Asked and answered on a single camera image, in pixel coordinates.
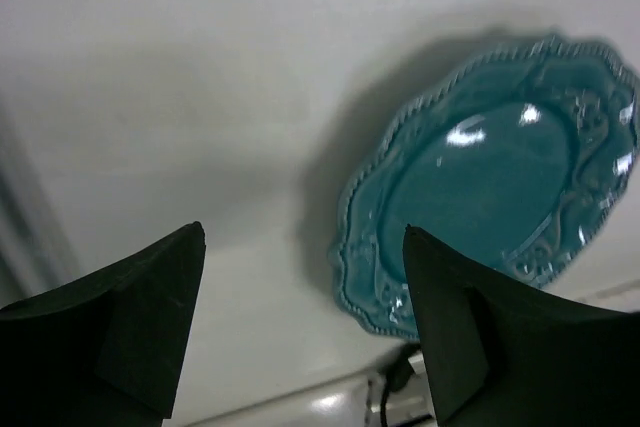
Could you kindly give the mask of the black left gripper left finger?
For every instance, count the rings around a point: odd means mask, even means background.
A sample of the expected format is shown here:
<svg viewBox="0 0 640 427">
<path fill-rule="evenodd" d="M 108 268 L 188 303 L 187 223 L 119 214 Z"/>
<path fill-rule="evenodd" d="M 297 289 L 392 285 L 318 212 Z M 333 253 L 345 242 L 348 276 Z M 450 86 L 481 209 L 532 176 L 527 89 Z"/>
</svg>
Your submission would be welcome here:
<svg viewBox="0 0 640 427">
<path fill-rule="evenodd" d="M 171 418 L 204 269 L 187 224 L 1 310 L 4 426 L 160 426 Z"/>
</svg>

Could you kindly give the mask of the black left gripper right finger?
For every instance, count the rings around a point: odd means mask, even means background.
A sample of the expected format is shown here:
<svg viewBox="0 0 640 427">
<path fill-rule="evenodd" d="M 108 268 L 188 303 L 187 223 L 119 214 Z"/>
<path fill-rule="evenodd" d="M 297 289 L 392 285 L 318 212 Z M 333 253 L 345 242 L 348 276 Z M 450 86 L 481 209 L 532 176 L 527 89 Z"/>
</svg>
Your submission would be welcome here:
<svg viewBox="0 0 640 427">
<path fill-rule="evenodd" d="M 635 426 L 639 316 L 558 297 L 410 226 L 403 261 L 441 426 Z"/>
</svg>

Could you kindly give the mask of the teal ornate plate front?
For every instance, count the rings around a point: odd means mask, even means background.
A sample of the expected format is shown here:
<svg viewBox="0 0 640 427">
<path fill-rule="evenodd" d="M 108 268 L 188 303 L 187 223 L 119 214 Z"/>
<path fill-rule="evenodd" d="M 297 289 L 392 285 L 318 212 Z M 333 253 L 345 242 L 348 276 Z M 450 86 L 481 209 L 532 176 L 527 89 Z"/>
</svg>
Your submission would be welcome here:
<svg viewBox="0 0 640 427">
<path fill-rule="evenodd" d="M 347 182 L 329 249 L 337 306 L 414 341 L 407 225 L 530 286 L 598 235 L 639 155 L 639 78 L 609 45 L 557 34 L 479 53 L 394 115 Z"/>
</svg>

